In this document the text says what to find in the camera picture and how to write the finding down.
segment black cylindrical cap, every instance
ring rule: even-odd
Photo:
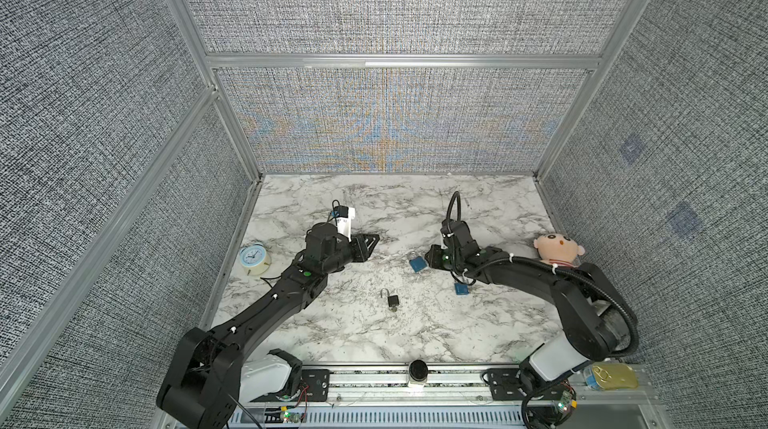
[[[416,359],[408,366],[408,375],[417,382],[426,381],[429,368],[427,363],[421,359]]]

